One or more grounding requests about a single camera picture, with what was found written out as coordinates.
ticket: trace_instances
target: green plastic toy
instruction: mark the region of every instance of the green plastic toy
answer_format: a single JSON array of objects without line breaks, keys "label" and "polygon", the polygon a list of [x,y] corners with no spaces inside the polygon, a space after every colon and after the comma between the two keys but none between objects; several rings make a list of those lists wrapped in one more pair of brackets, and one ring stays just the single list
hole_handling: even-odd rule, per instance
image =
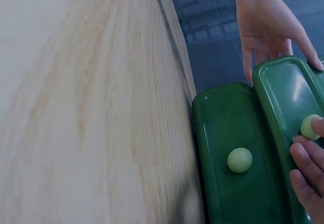
[{"label": "green plastic toy", "polygon": [[[289,148],[306,116],[324,115],[324,72],[282,57],[257,66],[253,82],[203,91],[192,103],[210,223],[311,223],[289,180]],[[253,156],[242,173],[227,164],[236,148]]]}]

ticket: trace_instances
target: ball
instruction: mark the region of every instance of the ball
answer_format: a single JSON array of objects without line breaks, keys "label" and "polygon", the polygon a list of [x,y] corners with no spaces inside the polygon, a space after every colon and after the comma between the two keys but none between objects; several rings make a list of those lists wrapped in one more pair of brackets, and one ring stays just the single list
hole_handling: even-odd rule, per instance
[{"label": "ball", "polygon": [[316,141],[319,138],[319,135],[317,135],[311,126],[311,122],[313,118],[319,117],[317,114],[311,114],[308,115],[302,122],[302,125],[300,127],[300,132],[301,134],[306,137],[309,138],[312,141]]},{"label": "ball", "polygon": [[252,166],[252,162],[253,156],[251,152],[243,147],[234,149],[227,157],[229,169],[236,173],[247,171]]}]

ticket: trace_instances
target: child's hand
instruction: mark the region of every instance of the child's hand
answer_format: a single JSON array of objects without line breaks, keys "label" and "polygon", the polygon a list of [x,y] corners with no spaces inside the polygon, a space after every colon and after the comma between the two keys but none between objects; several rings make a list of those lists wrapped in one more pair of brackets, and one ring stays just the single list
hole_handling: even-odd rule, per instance
[{"label": "child's hand", "polygon": [[280,55],[292,55],[295,41],[308,62],[323,70],[316,50],[303,26],[282,0],[236,0],[237,22],[242,43],[243,66],[252,81],[253,55],[257,64]]},{"label": "child's hand", "polygon": [[[324,120],[313,119],[314,132],[324,137]],[[324,223],[324,149],[298,136],[290,148],[298,169],[290,179],[298,200],[310,215],[313,224]]]}]

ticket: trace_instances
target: wooden board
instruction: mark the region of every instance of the wooden board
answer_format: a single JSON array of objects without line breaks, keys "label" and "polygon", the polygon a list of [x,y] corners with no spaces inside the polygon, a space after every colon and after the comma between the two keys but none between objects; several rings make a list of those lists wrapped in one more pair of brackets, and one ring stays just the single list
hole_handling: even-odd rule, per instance
[{"label": "wooden board", "polygon": [[0,223],[203,223],[171,0],[0,0]]}]

